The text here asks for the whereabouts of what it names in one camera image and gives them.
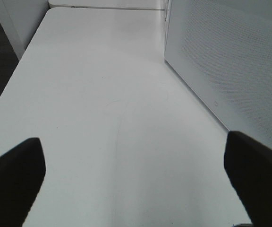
white partition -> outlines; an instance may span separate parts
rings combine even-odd
[[[48,8],[47,0],[0,0],[0,23],[18,59]]]
[[[272,0],[173,0],[165,58],[227,128],[272,148]]]

table surface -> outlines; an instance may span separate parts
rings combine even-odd
[[[39,137],[35,226],[249,222],[227,132],[163,59],[160,11],[48,11],[0,97],[0,155]]]
[[[162,9],[163,0],[49,0],[53,7],[83,7],[110,9]]]

tabletop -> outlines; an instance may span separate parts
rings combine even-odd
[[[227,131],[164,62],[160,11],[54,8],[0,97],[0,155],[42,141],[24,223],[250,222],[223,167]]]
[[[163,0],[49,0],[53,7],[161,10]]]

white wall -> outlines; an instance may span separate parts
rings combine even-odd
[[[18,59],[48,8],[47,0],[0,0],[0,23]]]

perforated panel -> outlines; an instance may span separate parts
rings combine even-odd
[[[272,148],[272,1],[223,2],[173,0],[165,58],[230,130]]]

